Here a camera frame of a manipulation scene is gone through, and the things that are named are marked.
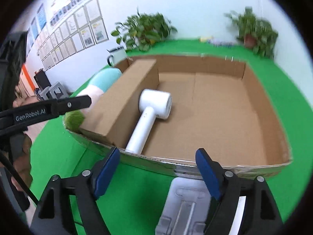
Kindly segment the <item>person's left hand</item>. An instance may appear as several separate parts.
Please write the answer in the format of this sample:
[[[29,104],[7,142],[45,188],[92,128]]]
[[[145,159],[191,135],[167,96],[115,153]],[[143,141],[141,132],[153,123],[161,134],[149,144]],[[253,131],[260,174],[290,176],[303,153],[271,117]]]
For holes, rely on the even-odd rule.
[[[32,102],[36,102],[36,98],[16,98],[13,101],[13,108],[17,108],[19,106],[27,105]],[[27,136],[27,134],[23,134],[23,145],[22,145],[22,154],[14,161],[13,166],[19,176],[22,178],[24,183],[29,188],[33,177],[31,176],[31,162],[30,162],[30,148],[32,146],[32,140]]]

